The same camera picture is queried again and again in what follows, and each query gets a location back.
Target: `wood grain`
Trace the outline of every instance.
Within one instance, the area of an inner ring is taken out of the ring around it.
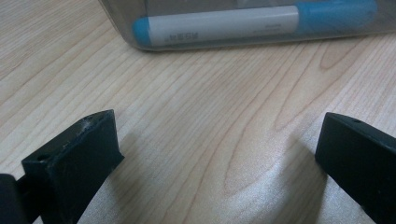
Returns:
[[[95,0],[0,15],[2,173],[115,109],[126,159],[79,223],[373,223],[314,153],[327,111],[396,135],[396,35],[150,53]]]

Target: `blue marker cap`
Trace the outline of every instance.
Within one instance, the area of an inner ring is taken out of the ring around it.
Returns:
[[[144,17],[135,21],[132,25],[132,30],[134,32],[134,39],[138,45],[145,47],[151,46],[149,39],[149,18]]]
[[[375,0],[331,0],[299,2],[299,27],[296,34],[354,31],[374,20],[377,12]]]

